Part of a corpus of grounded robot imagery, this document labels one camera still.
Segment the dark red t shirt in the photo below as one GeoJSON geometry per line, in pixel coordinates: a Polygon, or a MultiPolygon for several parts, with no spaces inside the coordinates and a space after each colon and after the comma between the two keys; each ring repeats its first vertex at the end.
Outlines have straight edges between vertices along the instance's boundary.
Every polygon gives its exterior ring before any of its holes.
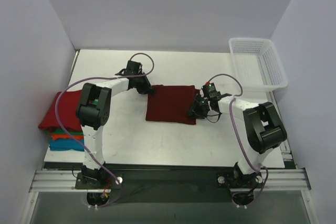
{"type": "Polygon", "coordinates": [[[196,120],[187,116],[199,90],[194,86],[154,85],[154,94],[148,95],[145,120],[195,125],[196,120]]]}

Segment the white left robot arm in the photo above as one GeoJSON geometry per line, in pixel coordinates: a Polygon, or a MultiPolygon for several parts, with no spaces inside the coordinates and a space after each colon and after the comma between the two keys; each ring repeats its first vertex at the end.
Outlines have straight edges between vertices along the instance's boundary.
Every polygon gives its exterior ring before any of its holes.
{"type": "Polygon", "coordinates": [[[153,94],[142,63],[129,60],[111,80],[100,83],[85,83],[76,117],[84,135],[85,157],[81,174],[94,188],[102,187],[109,175],[104,169],[103,128],[110,116],[111,100],[121,92],[136,89],[139,94],[153,94]]]}

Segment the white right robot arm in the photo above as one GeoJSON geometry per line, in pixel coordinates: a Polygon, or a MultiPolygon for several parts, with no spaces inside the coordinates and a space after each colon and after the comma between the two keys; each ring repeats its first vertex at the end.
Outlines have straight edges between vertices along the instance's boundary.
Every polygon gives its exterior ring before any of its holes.
{"type": "Polygon", "coordinates": [[[245,186],[251,175],[257,175],[265,158],[287,139],[287,131],[271,102],[253,103],[242,100],[241,94],[220,93],[215,84],[207,82],[202,93],[194,97],[187,112],[189,118],[206,119],[216,112],[218,119],[228,114],[243,154],[234,166],[233,182],[245,186]]]}

